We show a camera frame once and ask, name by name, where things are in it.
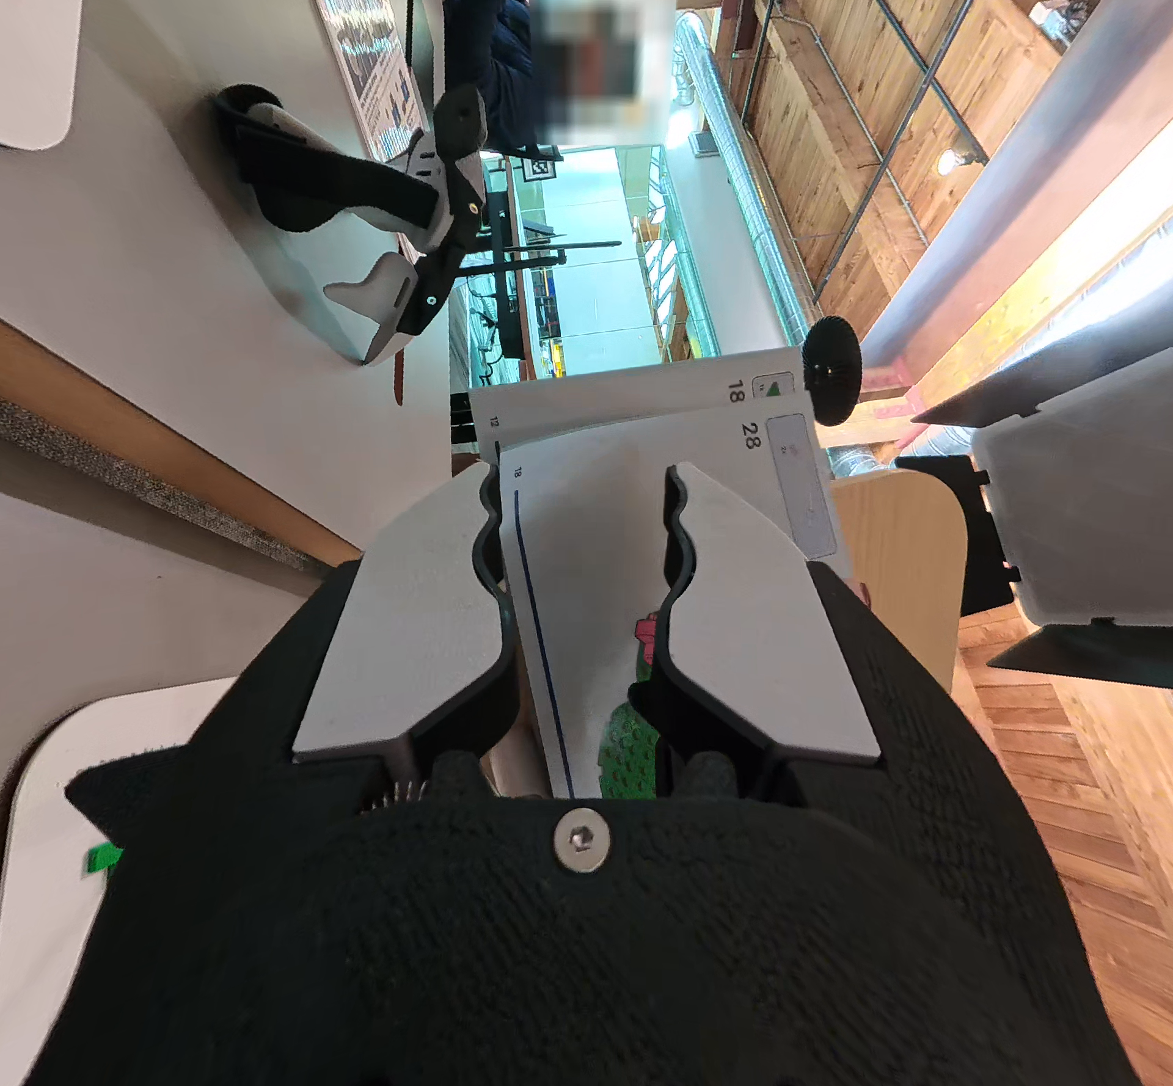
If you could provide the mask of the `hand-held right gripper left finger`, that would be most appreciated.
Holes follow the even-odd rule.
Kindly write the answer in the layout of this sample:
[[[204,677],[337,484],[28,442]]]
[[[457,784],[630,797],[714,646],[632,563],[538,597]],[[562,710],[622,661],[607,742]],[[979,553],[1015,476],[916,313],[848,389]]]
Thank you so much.
[[[292,745],[297,762],[488,755],[520,713],[495,467],[476,463],[377,535]]]

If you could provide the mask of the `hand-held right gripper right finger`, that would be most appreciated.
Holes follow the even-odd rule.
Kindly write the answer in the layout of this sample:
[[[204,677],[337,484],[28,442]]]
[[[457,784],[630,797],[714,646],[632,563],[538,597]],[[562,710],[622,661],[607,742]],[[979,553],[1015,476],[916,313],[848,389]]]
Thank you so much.
[[[654,725],[684,756],[876,762],[869,722],[809,562],[692,463],[670,468],[681,568],[659,615]]]

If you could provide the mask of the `instruction booklet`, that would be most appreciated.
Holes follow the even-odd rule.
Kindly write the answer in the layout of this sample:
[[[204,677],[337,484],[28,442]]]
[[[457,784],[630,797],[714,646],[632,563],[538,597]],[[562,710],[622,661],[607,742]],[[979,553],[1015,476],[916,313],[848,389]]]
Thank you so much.
[[[854,575],[797,347],[468,393],[498,467],[502,548],[553,795],[600,795],[600,748],[637,681],[637,623],[669,592],[665,476],[692,463],[804,556]]]

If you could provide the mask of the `studio light on stand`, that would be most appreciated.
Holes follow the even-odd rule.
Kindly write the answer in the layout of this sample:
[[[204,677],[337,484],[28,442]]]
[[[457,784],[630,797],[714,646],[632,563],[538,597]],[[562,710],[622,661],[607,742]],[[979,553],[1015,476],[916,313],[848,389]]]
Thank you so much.
[[[1171,347],[1169,304],[1089,326],[929,411],[969,452],[893,463],[960,505],[961,613],[1037,626],[990,668],[1171,690]]]

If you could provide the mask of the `spare hand-held gripper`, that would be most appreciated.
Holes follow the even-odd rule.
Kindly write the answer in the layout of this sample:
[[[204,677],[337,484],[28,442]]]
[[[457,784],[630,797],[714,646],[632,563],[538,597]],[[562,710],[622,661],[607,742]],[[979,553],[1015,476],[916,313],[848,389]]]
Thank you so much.
[[[259,85],[220,90],[213,113],[240,180],[274,228],[308,233],[353,214],[403,237],[418,254],[394,249],[362,281],[324,287],[328,301],[377,327],[362,364],[402,354],[439,314],[477,249],[487,208],[480,158],[487,119],[478,90],[464,84],[446,93],[433,129],[417,129],[391,162],[346,155]]]

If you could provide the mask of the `printed booklet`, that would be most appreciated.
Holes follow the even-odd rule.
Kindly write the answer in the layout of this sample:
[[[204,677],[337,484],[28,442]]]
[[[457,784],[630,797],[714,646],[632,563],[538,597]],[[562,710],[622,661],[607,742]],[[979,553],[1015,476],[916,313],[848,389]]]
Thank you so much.
[[[364,149],[388,162],[424,128],[392,0],[316,0]]]

